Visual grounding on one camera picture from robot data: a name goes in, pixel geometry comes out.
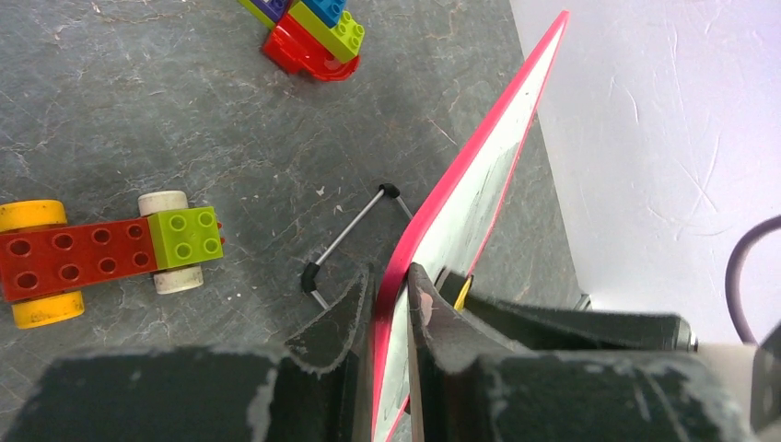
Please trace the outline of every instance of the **purple lego brick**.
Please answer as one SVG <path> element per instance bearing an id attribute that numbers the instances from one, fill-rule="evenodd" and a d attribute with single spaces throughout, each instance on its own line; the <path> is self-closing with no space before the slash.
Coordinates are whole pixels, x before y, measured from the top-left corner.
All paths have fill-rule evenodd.
<path id="1" fill-rule="evenodd" d="M 316 16 L 325 23 L 325 26 L 333 28 L 339 23 L 347 0 L 301 0 Z"/>
<path id="2" fill-rule="evenodd" d="M 278 23 L 287 9 L 287 0 L 250 0 L 271 21 Z"/>

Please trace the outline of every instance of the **green lego brick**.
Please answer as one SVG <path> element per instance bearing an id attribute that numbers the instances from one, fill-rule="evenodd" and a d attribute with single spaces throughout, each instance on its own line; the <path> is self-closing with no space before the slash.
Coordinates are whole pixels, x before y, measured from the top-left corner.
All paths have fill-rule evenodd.
<path id="1" fill-rule="evenodd" d="M 339 23 L 333 28 L 326 26 L 300 0 L 296 0 L 287 13 L 341 63 L 347 63 L 358 56 L 364 40 L 364 27 L 355 22 L 349 12 L 344 11 Z"/>
<path id="2" fill-rule="evenodd" d="M 252 3 L 250 0 L 239 0 L 239 3 L 241 3 L 242 6 L 246 7 L 256 18 L 258 18 L 261 23 L 266 25 L 266 28 L 273 29 L 274 26 L 276 26 L 276 23 L 274 23 L 268 16 L 266 16 L 256 5 Z"/>
<path id="3" fill-rule="evenodd" d="M 214 207 L 167 210 L 147 220 L 160 270 L 223 256 Z"/>

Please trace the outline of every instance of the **gray marble floor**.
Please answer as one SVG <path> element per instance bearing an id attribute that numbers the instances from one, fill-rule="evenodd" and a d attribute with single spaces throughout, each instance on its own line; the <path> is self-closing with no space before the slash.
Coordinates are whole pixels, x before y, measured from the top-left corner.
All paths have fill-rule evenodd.
<path id="1" fill-rule="evenodd" d="M 419 206 L 522 60 L 506 0 L 353 1 L 363 60 L 333 84 L 260 55 L 268 31 L 232 0 L 0 5 L 0 204 L 59 199 L 84 224 L 181 189 L 216 208 L 227 238 L 191 292 L 160 297 L 148 277 L 94 286 L 83 316 L 31 331 L 0 308 L 0 432 L 76 347 L 283 340 L 319 311 L 298 289 L 305 262 L 380 182 Z M 404 226 L 393 204 L 369 214 L 321 272 L 325 297 L 356 262 L 382 269 Z M 519 302 L 577 300 L 536 124 L 476 274 Z"/>

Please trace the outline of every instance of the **red lego brick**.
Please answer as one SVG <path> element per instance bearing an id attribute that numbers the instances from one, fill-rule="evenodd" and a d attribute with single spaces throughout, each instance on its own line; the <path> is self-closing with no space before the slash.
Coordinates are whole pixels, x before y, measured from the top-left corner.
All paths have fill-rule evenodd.
<path id="1" fill-rule="evenodd" d="M 320 81 L 346 80 L 361 61 L 358 55 L 346 64 L 340 63 L 288 14 L 271 31 L 262 51 L 289 74 L 305 70 Z"/>
<path id="2" fill-rule="evenodd" d="M 6 301 L 157 270 L 146 218 L 0 235 Z"/>

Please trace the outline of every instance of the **yellow object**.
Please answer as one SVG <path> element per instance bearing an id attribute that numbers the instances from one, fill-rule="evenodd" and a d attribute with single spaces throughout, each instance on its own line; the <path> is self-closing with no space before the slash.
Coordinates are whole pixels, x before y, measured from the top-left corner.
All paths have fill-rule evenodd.
<path id="1" fill-rule="evenodd" d="M 67 224 L 65 207 L 56 200 L 32 200 L 0 205 L 0 233 L 21 228 Z"/>
<path id="2" fill-rule="evenodd" d="M 337 60 L 347 63 L 358 56 L 364 40 L 364 27 L 344 11 L 336 26 L 329 28 L 304 2 L 297 0 L 287 11 L 299 25 L 308 30 Z"/>
<path id="3" fill-rule="evenodd" d="M 242 6 L 246 7 L 257 19 L 259 19 L 266 28 L 273 29 L 276 26 L 268 16 L 266 16 L 257 6 L 255 6 L 250 0 L 239 0 Z"/>
<path id="4" fill-rule="evenodd" d="M 32 329 L 42 325 L 70 320 L 84 313 L 84 298 L 81 292 L 68 292 L 52 297 L 12 304 L 14 321 L 20 329 Z"/>
<path id="5" fill-rule="evenodd" d="M 459 297 L 456 298 L 456 303 L 453 305 L 453 307 L 457 311 L 463 310 L 463 305 L 466 302 L 466 296 L 469 295 L 469 289 L 472 288 L 473 279 L 474 276 L 472 275 L 466 278 L 466 282 L 464 283 L 463 287 L 461 288 L 461 291 L 459 292 Z"/>

